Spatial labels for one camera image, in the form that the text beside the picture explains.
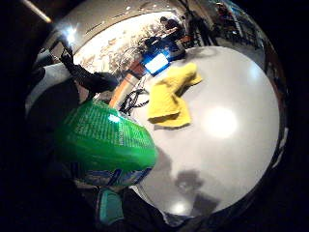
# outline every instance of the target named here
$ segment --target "person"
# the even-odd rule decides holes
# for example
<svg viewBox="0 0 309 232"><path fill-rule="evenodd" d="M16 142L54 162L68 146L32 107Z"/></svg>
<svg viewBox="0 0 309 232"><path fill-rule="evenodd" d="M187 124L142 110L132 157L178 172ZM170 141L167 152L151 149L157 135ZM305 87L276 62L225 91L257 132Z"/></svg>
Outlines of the person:
<svg viewBox="0 0 309 232"><path fill-rule="evenodd" d="M170 34L172 32L177 32L178 39L182 37L183 35L183 28L181 25L175 20L175 19L167 19L167 17L162 16L160 18L160 23L164 25L165 32L167 34Z"/></svg>

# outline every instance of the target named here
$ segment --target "black background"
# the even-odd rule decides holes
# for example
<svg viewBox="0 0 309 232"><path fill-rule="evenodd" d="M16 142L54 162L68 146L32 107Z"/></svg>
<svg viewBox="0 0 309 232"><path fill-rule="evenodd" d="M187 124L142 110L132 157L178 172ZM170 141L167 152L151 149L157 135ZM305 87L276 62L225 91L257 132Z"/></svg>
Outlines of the black background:
<svg viewBox="0 0 309 232"><path fill-rule="evenodd" d="M33 2L56 20L78 3ZM309 231L308 2L234 2L258 22L282 61L291 93L291 133L278 173L247 212L222 231ZM75 187L43 181L26 152L25 83L50 28L17 1L1 1L0 9L0 230L91 231L91 209Z"/></svg>

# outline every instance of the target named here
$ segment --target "desk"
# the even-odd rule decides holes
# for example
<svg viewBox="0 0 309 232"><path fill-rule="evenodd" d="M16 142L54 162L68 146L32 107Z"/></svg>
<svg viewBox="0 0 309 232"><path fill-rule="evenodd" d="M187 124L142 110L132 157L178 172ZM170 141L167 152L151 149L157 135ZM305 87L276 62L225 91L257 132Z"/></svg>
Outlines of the desk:
<svg viewBox="0 0 309 232"><path fill-rule="evenodd" d="M279 109L268 78L243 54L220 46L191 48L171 67L188 62L204 78L183 94L189 126L153 125L147 105L131 114L159 152L154 170L133 189L163 212L198 216L223 210L256 187L275 151ZM146 89L165 72L147 80ZM142 95L139 102L147 98Z"/></svg>

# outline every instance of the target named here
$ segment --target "teal object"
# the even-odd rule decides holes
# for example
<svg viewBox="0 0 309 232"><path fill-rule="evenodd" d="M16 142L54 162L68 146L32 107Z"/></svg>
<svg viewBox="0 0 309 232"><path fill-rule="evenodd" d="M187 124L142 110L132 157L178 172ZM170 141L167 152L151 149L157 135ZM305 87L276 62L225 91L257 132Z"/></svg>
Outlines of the teal object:
<svg viewBox="0 0 309 232"><path fill-rule="evenodd" d="M125 218L120 196L110 189L100 190L97 207L98 222L101 224L111 225Z"/></svg>
<svg viewBox="0 0 309 232"><path fill-rule="evenodd" d="M94 186L130 186L155 165L155 144L144 127L103 101L74 109L55 131L56 157L71 175Z"/></svg>

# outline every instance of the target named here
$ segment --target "light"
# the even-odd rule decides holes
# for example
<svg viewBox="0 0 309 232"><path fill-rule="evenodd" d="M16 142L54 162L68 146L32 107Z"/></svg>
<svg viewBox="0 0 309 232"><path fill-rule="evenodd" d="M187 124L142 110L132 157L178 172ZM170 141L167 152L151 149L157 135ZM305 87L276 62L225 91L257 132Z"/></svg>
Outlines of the light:
<svg viewBox="0 0 309 232"><path fill-rule="evenodd" d="M164 69L167 65L168 60L162 53L159 53L152 61L147 63L145 67L151 74L154 74L159 70Z"/></svg>
<svg viewBox="0 0 309 232"><path fill-rule="evenodd" d="M113 122L113 123L119 123L120 122L120 118L115 116L115 115L112 115L112 114L110 114L108 116L108 120Z"/></svg>
<svg viewBox="0 0 309 232"><path fill-rule="evenodd" d="M31 11L33 11L37 16L39 16L42 20L44 20L46 23L50 23L51 19L49 16L47 16L44 12L42 12L36 5L34 5L32 2L28 0L21 0L21 2L28 7Z"/></svg>
<svg viewBox="0 0 309 232"><path fill-rule="evenodd" d="M66 32L67 41L69 44L73 44L75 42L75 33L76 28L69 27Z"/></svg>
<svg viewBox="0 0 309 232"><path fill-rule="evenodd" d="M217 107L206 115L204 127L211 136L227 138L235 132L237 120L231 110Z"/></svg>
<svg viewBox="0 0 309 232"><path fill-rule="evenodd" d="M172 211L175 215L181 215L185 211L183 203L177 203L173 206Z"/></svg>

